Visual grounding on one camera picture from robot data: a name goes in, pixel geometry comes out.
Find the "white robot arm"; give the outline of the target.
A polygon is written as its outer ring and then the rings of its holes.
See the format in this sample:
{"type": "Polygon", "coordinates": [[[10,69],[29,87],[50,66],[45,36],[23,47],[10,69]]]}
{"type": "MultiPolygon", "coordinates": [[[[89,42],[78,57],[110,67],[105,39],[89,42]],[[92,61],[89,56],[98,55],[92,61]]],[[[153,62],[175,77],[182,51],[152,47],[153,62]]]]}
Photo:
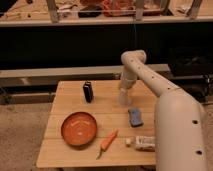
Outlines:
{"type": "Polygon", "coordinates": [[[128,90],[137,79],[158,97],[154,109],[156,171],[208,171],[201,116],[203,106],[181,87],[150,69],[143,50],[121,55],[121,105],[131,104],[128,90]]]}

